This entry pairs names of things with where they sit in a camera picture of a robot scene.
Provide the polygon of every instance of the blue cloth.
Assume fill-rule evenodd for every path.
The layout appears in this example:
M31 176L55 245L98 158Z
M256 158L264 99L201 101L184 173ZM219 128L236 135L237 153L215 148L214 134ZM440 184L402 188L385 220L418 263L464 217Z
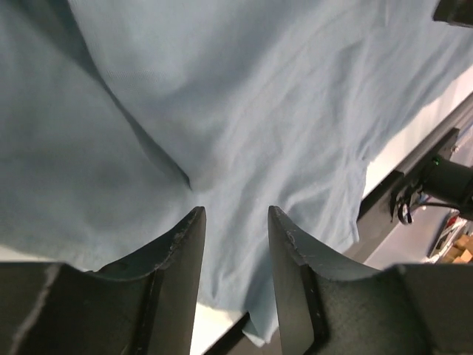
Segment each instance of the blue cloth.
M268 206L357 240L367 164L473 63L436 2L1 1L0 241L95 269L204 206L200 301L269 340Z

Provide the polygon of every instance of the gray-blue fabric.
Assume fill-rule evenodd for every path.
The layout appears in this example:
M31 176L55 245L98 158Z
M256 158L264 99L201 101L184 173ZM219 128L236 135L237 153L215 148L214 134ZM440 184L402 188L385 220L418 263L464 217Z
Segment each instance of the gray-blue fabric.
M204 206L200 301L269 340L268 206L356 242L367 164L473 64L436 3L0 1L0 242L95 269Z

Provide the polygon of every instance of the white surface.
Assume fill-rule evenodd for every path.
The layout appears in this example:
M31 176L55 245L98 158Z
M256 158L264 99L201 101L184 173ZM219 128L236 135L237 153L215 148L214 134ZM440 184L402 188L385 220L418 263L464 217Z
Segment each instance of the white surface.
M439 99L426 106L408 127L387 144L368 168L364 195L385 178L471 91L473 91L473 67L454 81ZM0 260L43 259L0 246ZM239 317L238 312L216 311L197 304L191 355L202 354Z

